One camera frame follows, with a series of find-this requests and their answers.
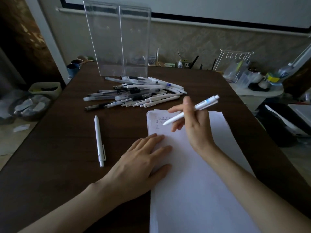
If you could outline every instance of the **pile of pens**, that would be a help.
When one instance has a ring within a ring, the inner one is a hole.
[[[113,86],[114,90],[99,90],[97,93],[88,94],[84,101],[114,100],[107,103],[91,105],[85,108],[91,111],[114,106],[140,106],[149,108],[151,106],[178,99],[186,94],[182,86],[165,82],[156,78],[143,78],[121,76],[121,79],[105,77],[106,80],[122,83],[120,86]]]

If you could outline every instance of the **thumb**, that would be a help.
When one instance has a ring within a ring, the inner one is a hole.
[[[194,106],[189,96],[184,97],[183,100],[184,104],[184,116],[185,116],[185,125],[186,126],[193,126],[197,123],[197,119],[194,115]]]
[[[171,164],[166,164],[166,165],[163,165],[161,168],[159,168],[154,174],[152,174],[147,179],[150,189],[153,188],[163,178],[165,178],[165,176],[168,174],[171,168],[172,168]]]

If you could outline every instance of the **wooden tabletop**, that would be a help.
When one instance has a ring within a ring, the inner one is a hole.
[[[256,177],[311,217],[311,188],[220,74],[149,67],[151,77],[182,85],[195,103],[218,94],[221,111]],[[68,84],[0,173],[0,232],[16,232],[64,204],[103,177],[130,145],[147,136],[146,112],[114,107],[85,112],[83,97],[118,83],[104,81],[87,63]],[[168,109],[182,98],[152,107]],[[100,121],[107,161],[100,168],[94,116]],[[87,231],[148,232],[150,192],[122,204]]]

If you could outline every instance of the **person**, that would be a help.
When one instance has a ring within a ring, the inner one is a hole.
[[[184,119],[173,123],[172,132],[185,125],[193,149],[215,170],[261,232],[311,232],[311,221],[305,215],[215,145],[207,110],[194,111],[191,99],[185,97],[183,104],[169,109],[176,111],[183,111]],[[163,139],[163,135],[152,134],[135,141],[102,179],[21,232],[83,232],[115,207],[148,192],[171,169],[166,164],[151,174],[173,149],[165,146],[154,150]]]

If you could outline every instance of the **beige wall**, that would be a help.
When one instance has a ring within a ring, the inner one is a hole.
[[[66,63],[81,54],[94,55],[85,15],[56,11],[60,0],[39,2]],[[310,43],[306,37],[158,22],[151,23],[150,33],[150,52],[159,47],[163,61],[175,62],[179,51],[189,61],[199,55],[194,68],[203,64],[203,69],[210,69],[220,49],[226,49],[253,51],[251,61],[263,70],[276,70],[292,62]]]

